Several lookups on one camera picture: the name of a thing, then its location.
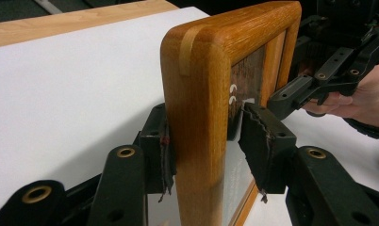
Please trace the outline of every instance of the wood grain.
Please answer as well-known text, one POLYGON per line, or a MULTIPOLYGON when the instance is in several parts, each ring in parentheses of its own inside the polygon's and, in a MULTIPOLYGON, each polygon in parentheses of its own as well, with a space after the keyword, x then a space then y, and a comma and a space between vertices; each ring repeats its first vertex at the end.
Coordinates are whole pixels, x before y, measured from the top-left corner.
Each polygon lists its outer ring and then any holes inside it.
POLYGON ((230 97, 228 100, 227 139, 234 140, 239 129, 240 110, 244 101, 260 102, 263 46, 231 67, 230 97))
POLYGON ((269 97, 275 92, 275 87, 278 80, 278 73, 280 68, 277 65, 281 63, 281 56, 283 54, 284 40, 286 31, 266 43, 266 55, 264 60, 265 69, 263 72, 263 87, 261 92, 264 93, 260 99, 261 105, 267 106, 269 97))
MULTIPOLYGON (((282 49, 280 60, 269 67, 279 69, 271 73, 277 74, 275 81, 286 81, 300 16, 298 2, 270 2, 179 25, 164 38, 161 69, 177 153, 182 225, 222 224, 232 66, 267 44, 272 50, 265 56, 280 58, 281 51, 273 50, 282 49)), ((268 70, 272 68, 263 68, 262 80, 268 70)), ((272 84, 263 82, 263 86, 272 84)))
POLYGON ((164 0, 147 0, 0 23, 0 46, 177 9, 164 0))

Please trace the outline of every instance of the white surface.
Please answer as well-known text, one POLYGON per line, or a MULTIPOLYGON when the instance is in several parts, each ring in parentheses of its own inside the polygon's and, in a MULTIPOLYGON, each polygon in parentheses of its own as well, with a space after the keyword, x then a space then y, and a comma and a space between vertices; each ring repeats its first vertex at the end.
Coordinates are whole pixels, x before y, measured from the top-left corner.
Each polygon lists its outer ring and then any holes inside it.
POLYGON ((254 178, 238 140, 239 136, 235 141, 228 141, 226 145, 222 225, 230 223, 254 178))
MULTIPOLYGON (((164 102, 164 35, 206 16, 183 8, 0 47, 0 207, 31 182, 70 188, 100 173, 107 153, 132 143, 164 102)), ((151 225, 177 225, 175 196, 158 198, 150 198, 151 225)))
MULTIPOLYGON (((379 191, 379 141, 355 131, 343 119, 326 115, 313 118, 295 111, 283 123, 298 138, 297 146, 312 145, 332 153, 358 183, 379 191)), ((291 225, 285 195, 257 196, 245 225, 291 225)))

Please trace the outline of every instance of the wooden frame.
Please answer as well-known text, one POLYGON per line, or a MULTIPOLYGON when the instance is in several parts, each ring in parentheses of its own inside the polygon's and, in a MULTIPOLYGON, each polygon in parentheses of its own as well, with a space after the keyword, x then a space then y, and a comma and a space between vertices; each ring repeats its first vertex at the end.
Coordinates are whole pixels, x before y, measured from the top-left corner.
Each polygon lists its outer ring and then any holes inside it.
POLYGON ((222 225, 232 67, 264 46, 259 101, 266 105, 287 83, 300 18, 298 2, 270 2, 182 24, 165 36, 161 70, 182 225, 222 225))

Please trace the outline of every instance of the wooden table edge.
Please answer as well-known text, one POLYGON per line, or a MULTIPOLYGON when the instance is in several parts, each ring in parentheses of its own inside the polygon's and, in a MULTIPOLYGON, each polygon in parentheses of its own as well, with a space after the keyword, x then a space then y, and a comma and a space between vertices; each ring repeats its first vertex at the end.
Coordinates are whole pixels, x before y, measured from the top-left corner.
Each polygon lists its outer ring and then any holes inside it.
POLYGON ((146 0, 0 23, 0 46, 178 9, 164 0, 146 0))

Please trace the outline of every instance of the finger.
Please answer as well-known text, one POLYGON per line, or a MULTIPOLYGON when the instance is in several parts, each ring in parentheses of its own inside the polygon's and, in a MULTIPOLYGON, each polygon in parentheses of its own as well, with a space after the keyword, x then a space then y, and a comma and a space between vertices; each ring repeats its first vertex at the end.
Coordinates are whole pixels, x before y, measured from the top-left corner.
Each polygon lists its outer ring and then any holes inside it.
MULTIPOLYGON (((350 105, 353 98, 350 96, 343 96, 339 92, 330 92, 323 105, 350 105)), ((317 103, 318 100, 312 99, 311 103, 317 103)))
POLYGON ((379 86, 379 65, 376 65, 359 83, 358 88, 372 90, 379 86))
POLYGON ((317 105, 316 103, 307 103, 302 108, 306 111, 313 112, 315 114, 326 114, 329 113, 337 108, 339 108, 340 105, 317 105))
POLYGON ((356 105, 342 105, 341 107, 331 110, 328 114, 336 115, 341 118, 353 118, 358 108, 359 106, 356 105))

